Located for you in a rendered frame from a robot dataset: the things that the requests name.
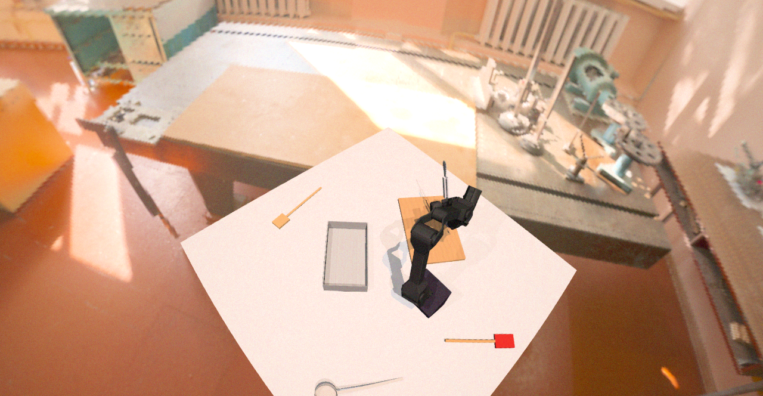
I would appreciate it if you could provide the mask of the grey saucepan with long thin handle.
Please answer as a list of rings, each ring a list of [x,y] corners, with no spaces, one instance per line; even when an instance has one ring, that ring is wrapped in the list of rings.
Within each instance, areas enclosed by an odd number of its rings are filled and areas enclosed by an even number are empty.
[[[352,391],[359,391],[359,389],[362,390],[362,389],[372,388],[372,387],[376,387],[376,386],[380,386],[380,385],[385,385],[385,384],[397,382],[398,380],[403,380],[403,378],[401,378],[401,379],[394,379],[394,380],[386,380],[385,382],[380,382],[380,383],[376,383],[376,384],[372,384],[372,385],[366,385],[366,386],[363,386],[363,387],[357,387],[357,388],[352,388],[352,389],[345,389],[345,390],[342,390],[342,391],[336,391],[336,388],[333,385],[322,384],[319,387],[317,387],[314,396],[337,396],[338,394],[343,394],[343,393],[352,392]]]

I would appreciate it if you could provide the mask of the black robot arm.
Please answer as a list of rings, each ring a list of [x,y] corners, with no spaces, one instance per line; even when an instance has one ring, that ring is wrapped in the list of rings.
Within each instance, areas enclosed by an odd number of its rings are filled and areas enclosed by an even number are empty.
[[[418,218],[411,228],[411,244],[414,248],[412,255],[411,275],[402,285],[402,296],[405,300],[411,301],[418,307],[422,307],[424,302],[434,293],[428,286],[427,281],[423,281],[423,276],[427,269],[427,261],[430,250],[437,245],[443,236],[443,227],[447,223],[451,230],[455,228],[468,227],[473,211],[479,201],[482,191],[468,185],[468,189],[463,198],[457,197],[449,206],[443,208],[433,208],[430,213]],[[424,224],[435,219],[442,223],[442,228],[428,227]]]

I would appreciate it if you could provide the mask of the orange flat paddle with long thin handle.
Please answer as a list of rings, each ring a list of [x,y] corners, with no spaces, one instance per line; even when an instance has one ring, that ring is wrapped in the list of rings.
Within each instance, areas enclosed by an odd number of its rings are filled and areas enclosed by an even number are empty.
[[[321,187],[315,190],[315,192],[312,195],[310,195],[310,197],[307,197],[302,203],[298,204],[296,208],[292,209],[292,211],[288,213],[288,215],[284,216],[284,214],[281,214],[279,215],[279,217],[275,218],[274,221],[272,221],[272,223],[280,230],[284,226],[284,224],[290,221],[288,216],[291,215],[291,213],[294,213],[294,211],[296,211],[300,206],[302,206],[302,204],[305,203],[309,198],[313,197],[313,195],[315,195],[318,192],[318,190],[321,190]]]

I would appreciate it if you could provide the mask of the light wooden board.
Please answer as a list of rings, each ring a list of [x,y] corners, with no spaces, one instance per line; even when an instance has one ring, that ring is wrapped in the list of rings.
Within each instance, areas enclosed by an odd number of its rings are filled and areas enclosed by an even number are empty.
[[[414,254],[414,248],[411,244],[412,225],[414,225],[419,217],[430,213],[430,202],[442,201],[442,199],[444,199],[443,196],[398,198],[411,263],[412,255]],[[435,228],[438,232],[442,228],[442,223],[435,219],[424,224],[428,225],[428,227]],[[441,240],[437,242],[437,245],[430,250],[427,263],[440,264],[441,262],[460,262],[465,260],[465,258],[465,252],[463,251],[463,247],[461,247],[460,236],[458,235],[456,228],[451,230],[449,227],[447,228],[445,224],[443,227],[443,236]]]

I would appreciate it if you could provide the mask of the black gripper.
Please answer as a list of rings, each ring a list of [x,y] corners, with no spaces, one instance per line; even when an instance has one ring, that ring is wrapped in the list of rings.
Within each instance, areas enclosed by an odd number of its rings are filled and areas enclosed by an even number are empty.
[[[457,198],[457,197],[451,197],[451,198],[449,198],[449,199],[442,199],[442,201],[435,201],[435,202],[430,202],[430,211],[431,211],[433,208],[443,208],[444,206],[449,206],[449,204],[451,204],[451,203],[452,203],[452,201],[453,201],[454,199],[456,199],[456,198]],[[442,202],[442,203],[441,203],[441,202]]]

